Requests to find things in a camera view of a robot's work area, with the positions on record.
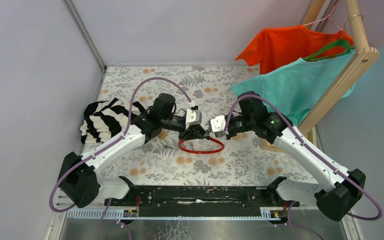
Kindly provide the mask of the red cable lock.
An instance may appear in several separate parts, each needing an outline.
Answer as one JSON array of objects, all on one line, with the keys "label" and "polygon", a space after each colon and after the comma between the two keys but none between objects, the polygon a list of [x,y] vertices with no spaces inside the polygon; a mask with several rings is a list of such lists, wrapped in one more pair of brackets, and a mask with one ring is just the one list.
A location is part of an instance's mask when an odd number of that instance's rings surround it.
[{"label": "red cable lock", "polygon": [[221,141],[219,141],[213,137],[210,137],[210,136],[205,137],[205,139],[208,141],[211,141],[213,143],[216,143],[217,145],[219,145],[219,148],[217,148],[215,150],[191,150],[191,149],[187,149],[183,146],[183,143],[185,142],[185,140],[183,140],[183,139],[178,142],[178,147],[181,151],[186,152],[186,153],[203,154],[203,155],[217,154],[217,153],[219,153],[225,149],[225,145]]}]

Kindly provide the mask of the large brass padlock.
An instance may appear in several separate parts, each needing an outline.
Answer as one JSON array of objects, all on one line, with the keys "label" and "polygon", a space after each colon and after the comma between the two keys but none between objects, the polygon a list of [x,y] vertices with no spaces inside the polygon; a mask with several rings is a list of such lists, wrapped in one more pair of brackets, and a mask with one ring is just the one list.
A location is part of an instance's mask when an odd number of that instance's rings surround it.
[{"label": "large brass padlock", "polygon": [[157,136],[160,140],[164,139],[167,136],[167,133],[165,131],[161,131],[161,133]]}]

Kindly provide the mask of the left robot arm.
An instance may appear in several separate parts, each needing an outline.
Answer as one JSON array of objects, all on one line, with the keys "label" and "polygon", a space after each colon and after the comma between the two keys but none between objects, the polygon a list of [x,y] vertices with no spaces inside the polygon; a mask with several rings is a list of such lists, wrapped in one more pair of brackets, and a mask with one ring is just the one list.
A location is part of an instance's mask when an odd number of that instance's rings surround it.
[{"label": "left robot arm", "polygon": [[120,132],[84,155],[71,152],[64,157],[57,187],[74,206],[84,208],[97,197],[117,199],[124,206],[132,204],[135,192],[131,183],[100,175],[113,161],[157,137],[162,130],[178,132],[180,140],[205,138],[206,131],[201,126],[202,113],[193,102],[183,115],[173,112],[176,99],[168,93],[161,93],[148,110],[139,102],[132,105],[140,110],[140,114],[131,114],[127,133]]}]

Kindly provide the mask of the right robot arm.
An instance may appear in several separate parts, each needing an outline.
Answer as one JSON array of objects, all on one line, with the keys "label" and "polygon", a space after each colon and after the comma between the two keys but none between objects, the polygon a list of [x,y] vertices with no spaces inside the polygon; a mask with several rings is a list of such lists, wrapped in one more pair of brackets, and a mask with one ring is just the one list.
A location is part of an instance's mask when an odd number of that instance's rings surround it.
[{"label": "right robot arm", "polygon": [[259,138],[282,149],[307,170],[316,184],[282,180],[267,191],[273,206],[285,200],[315,204],[330,220],[352,216],[351,209],[367,195],[366,175],[350,170],[319,150],[273,104],[257,93],[241,94],[228,114],[215,120],[228,139],[238,133],[254,132]]}]

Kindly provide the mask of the floral patterned mat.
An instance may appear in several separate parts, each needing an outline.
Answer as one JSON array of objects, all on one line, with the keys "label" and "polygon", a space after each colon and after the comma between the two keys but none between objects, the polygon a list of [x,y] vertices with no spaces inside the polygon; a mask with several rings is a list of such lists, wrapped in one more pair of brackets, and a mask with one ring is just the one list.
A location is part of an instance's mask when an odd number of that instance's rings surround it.
[{"label": "floral patterned mat", "polygon": [[[227,114],[236,100],[230,87],[259,74],[246,66],[110,66],[106,70],[99,101],[132,98],[144,107],[161,93],[176,98],[177,113],[193,99],[202,112],[202,122]],[[266,186],[279,176],[297,182],[315,179],[284,153],[266,151],[253,132],[224,140],[223,151],[214,154],[187,153],[178,147],[178,133],[168,131],[129,151],[106,168],[104,178],[127,177],[136,185]],[[173,147],[165,149],[164,145]],[[207,140],[184,143],[188,150],[210,151],[218,147]]]}]

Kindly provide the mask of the teal t-shirt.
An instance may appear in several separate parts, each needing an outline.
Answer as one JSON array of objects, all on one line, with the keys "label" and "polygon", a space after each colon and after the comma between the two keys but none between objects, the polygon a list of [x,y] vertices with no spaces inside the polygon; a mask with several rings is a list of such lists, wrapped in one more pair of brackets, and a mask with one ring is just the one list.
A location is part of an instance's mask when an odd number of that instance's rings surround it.
[{"label": "teal t-shirt", "polygon": [[269,73],[239,82],[230,89],[236,96],[255,92],[299,126],[354,54],[353,50],[316,62],[299,58]]}]

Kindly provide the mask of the black white striped cloth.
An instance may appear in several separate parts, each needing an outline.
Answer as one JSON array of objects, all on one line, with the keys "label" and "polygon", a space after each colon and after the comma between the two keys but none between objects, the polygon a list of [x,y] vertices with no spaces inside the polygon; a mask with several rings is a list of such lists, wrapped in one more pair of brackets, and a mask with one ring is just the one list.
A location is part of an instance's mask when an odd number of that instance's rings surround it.
[{"label": "black white striped cloth", "polygon": [[130,104],[113,98],[89,104],[83,113],[80,141],[83,144],[105,143],[128,127]]}]

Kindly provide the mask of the orange t-shirt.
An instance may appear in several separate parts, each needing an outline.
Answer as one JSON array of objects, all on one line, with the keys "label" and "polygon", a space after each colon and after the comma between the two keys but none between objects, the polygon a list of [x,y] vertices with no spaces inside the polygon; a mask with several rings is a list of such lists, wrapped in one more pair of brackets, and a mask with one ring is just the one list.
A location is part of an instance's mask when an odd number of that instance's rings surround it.
[{"label": "orange t-shirt", "polygon": [[308,57],[339,39],[354,45],[353,38],[343,30],[322,33],[309,30],[303,25],[265,28],[235,59],[244,60],[250,67],[259,65],[259,73],[267,74],[299,58]]}]

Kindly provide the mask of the green clothes hanger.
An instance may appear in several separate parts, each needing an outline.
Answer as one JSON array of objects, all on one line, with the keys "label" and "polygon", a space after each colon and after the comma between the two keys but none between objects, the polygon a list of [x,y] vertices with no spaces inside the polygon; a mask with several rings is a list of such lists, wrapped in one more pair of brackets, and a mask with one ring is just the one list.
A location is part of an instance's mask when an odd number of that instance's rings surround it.
[{"label": "green clothes hanger", "polygon": [[[323,53],[325,53],[331,49],[335,49],[335,48],[342,48],[342,49],[344,49],[344,51],[320,57],[320,55],[322,55]],[[327,59],[333,59],[336,57],[341,57],[341,56],[347,55],[347,54],[351,53],[354,49],[355,49],[355,47],[353,45],[350,45],[350,43],[347,40],[340,38],[338,40],[330,42],[329,44],[322,47],[319,51],[317,51],[317,52],[313,53],[312,55],[309,55],[303,59],[307,62],[317,62],[317,61],[322,61],[322,60],[327,60]]]}]

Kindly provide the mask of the wooden clothes rack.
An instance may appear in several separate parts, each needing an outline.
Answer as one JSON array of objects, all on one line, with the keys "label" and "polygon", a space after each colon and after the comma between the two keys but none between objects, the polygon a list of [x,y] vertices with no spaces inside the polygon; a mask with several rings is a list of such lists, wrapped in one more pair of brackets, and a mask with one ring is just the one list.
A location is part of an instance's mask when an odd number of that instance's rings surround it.
[{"label": "wooden clothes rack", "polygon": [[344,4],[347,13],[344,26],[349,25],[346,31],[352,34],[355,54],[341,69],[341,72],[298,127],[315,146],[318,146],[316,131],[318,122],[379,58],[379,51],[369,45],[364,28],[364,16],[361,14],[359,2],[346,0]]}]

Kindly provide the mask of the pink clothes hanger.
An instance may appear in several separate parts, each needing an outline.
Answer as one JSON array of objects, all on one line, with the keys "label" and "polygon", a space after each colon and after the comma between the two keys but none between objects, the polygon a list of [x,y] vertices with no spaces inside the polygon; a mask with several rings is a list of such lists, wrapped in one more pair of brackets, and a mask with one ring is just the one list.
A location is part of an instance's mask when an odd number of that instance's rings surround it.
[{"label": "pink clothes hanger", "polygon": [[301,22],[308,30],[322,32],[341,0],[312,0]]}]

